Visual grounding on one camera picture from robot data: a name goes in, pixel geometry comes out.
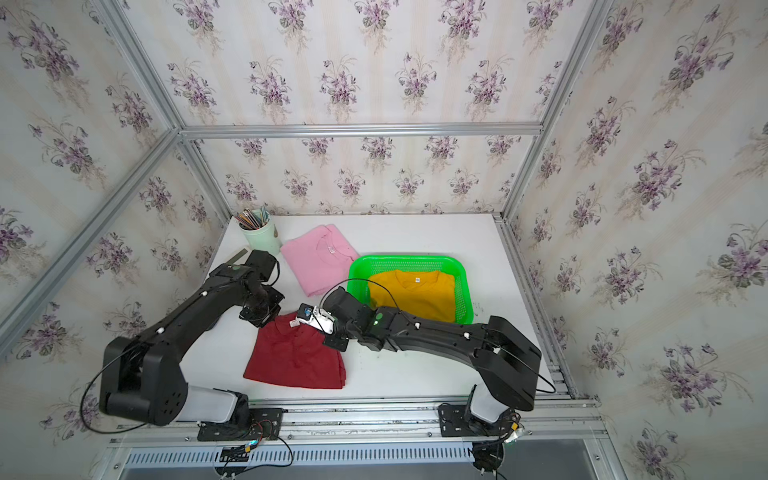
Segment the dark red t-shirt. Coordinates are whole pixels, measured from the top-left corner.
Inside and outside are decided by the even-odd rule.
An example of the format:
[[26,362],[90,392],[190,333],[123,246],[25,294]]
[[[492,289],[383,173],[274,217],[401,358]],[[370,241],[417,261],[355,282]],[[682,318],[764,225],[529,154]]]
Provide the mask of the dark red t-shirt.
[[295,312],[260,328],[243,378],[281,387],[340,390],[346,383],[341,353]]

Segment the green plastic basket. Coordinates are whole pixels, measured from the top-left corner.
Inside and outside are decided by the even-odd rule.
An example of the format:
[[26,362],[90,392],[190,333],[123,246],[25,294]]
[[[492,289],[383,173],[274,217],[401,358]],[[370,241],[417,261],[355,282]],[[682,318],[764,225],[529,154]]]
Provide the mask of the green plastic basket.
[[355,260],[349,268],[350,278],[370,278],[375,274],[401,270],[407,272],[439,271],[454,277],[456,300],[455,321],[472,324],[474,311],[466,269],[460,261],[441,255],[367,255]]

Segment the yellow t-shirt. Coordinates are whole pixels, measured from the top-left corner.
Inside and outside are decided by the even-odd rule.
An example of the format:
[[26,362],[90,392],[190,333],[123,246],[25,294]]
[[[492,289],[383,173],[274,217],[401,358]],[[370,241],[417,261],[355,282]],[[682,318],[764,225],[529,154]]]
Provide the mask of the yellow t-shirt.
[[400,308],[417,317],[456,322],[456,284],[452,275],[393,270],[373,275],[370,280],[373,308]]

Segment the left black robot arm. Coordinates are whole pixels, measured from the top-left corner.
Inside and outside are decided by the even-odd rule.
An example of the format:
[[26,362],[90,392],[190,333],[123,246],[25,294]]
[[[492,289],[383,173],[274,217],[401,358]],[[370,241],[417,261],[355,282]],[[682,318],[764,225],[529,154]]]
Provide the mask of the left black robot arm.
[[274,320],[284,299],[274,288],[279,274],[272,254],[253,250],[242,264],[214,268],[200,288],[162,320],[131,338],[112,340],[104,351],[100,411],[154,426],[179,421],[245,427],[246,396],[190,385],[181,362],[233,307],[255,327]]

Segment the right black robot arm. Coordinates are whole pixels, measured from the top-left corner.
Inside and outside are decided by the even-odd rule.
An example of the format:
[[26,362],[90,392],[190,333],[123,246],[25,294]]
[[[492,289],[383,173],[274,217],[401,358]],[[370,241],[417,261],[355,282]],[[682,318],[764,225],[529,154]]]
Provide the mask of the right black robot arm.
[[508,320],[453,324],[417,317],[398,307],[375,309],[342,287],[326,294],[315,312],[331,321],[322,325],[324,343],[341,352],[351,340],[372,351],[415,351],[447,358],[475,370],[483,381],[472,387],[467,403],[438,408],[442,434],[505,437],[522,412],[535,406],[541,350]]

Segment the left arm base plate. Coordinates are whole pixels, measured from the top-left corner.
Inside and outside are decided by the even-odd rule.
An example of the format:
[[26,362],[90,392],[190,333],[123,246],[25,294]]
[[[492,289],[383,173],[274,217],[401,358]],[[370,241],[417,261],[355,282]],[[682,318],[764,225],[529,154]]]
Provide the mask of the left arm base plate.
[[199,442],[276,440],[283,420],[281,408],[250,409],[248,414],[236,412],[225,423],[203,423],[198,431]]

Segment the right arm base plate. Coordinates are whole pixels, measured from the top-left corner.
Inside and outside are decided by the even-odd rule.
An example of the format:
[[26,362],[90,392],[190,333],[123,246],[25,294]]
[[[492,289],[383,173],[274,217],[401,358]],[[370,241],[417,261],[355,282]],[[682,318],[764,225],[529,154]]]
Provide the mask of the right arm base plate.
[[468,404],[442,403],[437,407],[440,435],[453,437],[493,437],[515,439],[525,434],[520,415],[505,410],[495,422],[480,419],[471,413]]

